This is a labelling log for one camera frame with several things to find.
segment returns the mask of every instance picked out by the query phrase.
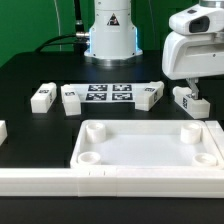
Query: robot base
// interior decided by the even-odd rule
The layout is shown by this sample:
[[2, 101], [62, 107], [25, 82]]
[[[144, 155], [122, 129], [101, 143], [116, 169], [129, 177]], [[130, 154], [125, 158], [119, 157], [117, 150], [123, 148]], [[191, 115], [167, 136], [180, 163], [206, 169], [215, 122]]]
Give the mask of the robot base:
[[88, 54], [88, 50], [85, 52], [85, 61], [87, 63], [92, 63], [95, 65], [100, 66], [107, 66], [107, 67], [113, 67], [113, 66], [124, 66], [129, 64], [135, 64], [142, 61], [143, 54], [142, 50], [139, 49], [139, 51], [136, 53], [135, 56], [125, 59], [101, 59], [92, 57], [91, 54]]

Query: white plastic tray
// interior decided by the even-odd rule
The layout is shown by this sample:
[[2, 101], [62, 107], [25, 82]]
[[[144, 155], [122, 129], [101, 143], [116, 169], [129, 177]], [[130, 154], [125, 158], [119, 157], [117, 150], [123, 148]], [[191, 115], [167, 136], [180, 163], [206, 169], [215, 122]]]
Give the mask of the white plastic tray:
[[[189, 122], [85, 121], [70, 169], [0, 169], [0, 196], [224, 198], [224, 132], [216, 121], [193, 121], [201, 127], [200, 142], [186, 144], [181, 128]], [[102, 126], [88, 129], [91, 123]], [[100, 155], [86, 157], [98, 165], [78, 163], [88, 152]], [[216, 164], [205, 157], [195, 166], [201, 153]]]
[[[191, 123], [201, 127], [201, 138], [197, 144], [186, 144], [181, 141], [182, 126]], [[88, 141], [86, 128], [91, 124], [105, 126], [106, 137], [103, 141]], [[93, 136], [95, 138], [101, 134], [97, 128], [96, 136]], [[224, 167], [220, 151], [207, 126], [201, 121], [85, 121], [80, 129], [71, 167], [75, 168], [78, 165], [78, 156], [85, 152], [98, 153], [101, 157], [101, 167], [113, 165], [188, 168], [192, 167], [194, 157], [201, 153], [208, 153], [217, 159], [217, 165], [211, 168]]]

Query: black tabletop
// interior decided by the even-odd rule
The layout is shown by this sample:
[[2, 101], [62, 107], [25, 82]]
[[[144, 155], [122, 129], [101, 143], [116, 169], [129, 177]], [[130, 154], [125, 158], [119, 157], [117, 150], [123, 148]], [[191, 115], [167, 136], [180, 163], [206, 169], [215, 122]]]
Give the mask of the black tabletop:
[[[60, 87], [83, 83], [145, 83], [162, 80], [163, 98], [149, 111], [134, 103], [83, 103], [82, 114], [66, 117]], [[42, 83], [57, 84], [47, 114], [32, 114], [30, 98]], [[86, 119], [192, 119], [172, 96], [174, 86], [161, 71], [161, 52], [144, 52], [137, 64], [106, 68], [87, 64], [72, 52], [21, 53], [0, 68], [0, 120], [8, 138], [0, 147], [1, 168], [68, 168], [80, 125]], [[224, 76], [201, 78], [210, 117], [224, 127]], [[184, 198], [1, 197], [1, 223], [222, 223], [224, 200]]]

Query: white block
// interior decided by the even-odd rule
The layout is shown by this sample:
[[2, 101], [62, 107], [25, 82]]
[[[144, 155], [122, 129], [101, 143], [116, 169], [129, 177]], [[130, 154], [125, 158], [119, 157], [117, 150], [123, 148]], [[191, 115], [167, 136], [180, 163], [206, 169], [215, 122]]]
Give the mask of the white block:
[[135, 97], [135, 109], [149, 111], [163, 96], [163, 82], [150, 82], [149, 85]]
[[205, 99], [192, 99], [192, 90], [190, 88], [181, 88], [177, 86], [173, 89], [173, 94], [175, 96], [175, 102], [194, 119], [209, 117], [210, 103]]
[[54, 102], [57, 92], [57, 86], [51, 82], [42, 84], [34, 96], [31, 98], [31, 107], [33, 113], [47, 113]]
[[61, 97], [66, 116], [81, 114], [81, 102], [72, 85], [64, 85], [61, 87]]
[[5, 121], [0, 121], [0, 145], [4, 142], [7, 137], [7, 130]]

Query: green background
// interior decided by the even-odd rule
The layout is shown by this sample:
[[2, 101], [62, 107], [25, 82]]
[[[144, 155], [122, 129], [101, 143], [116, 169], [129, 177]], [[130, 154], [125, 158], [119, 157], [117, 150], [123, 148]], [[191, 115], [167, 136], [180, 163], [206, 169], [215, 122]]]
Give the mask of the green background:
[[[80, 2], [85, 30], [88, 31], [94, 22], [94, 0], [80, 0]], [[132, 21], [138, 27], [139, 47], [143, 50], [162, 49], [164, 40], [170, 32], [169, 17], [198, 3], [197, 0], [151, 0], [151, 2], [155, 35], [149, 0], [132, 0]], [[57, 4], [61, 34], [75, 32], [73, 0], [57, 0]], [[0, 66], [13, 55], [33, 51], [58, 34], [54, 0], [0, 1]], [[72, 47], [64, 47], [62, 50], [72, 50]]]

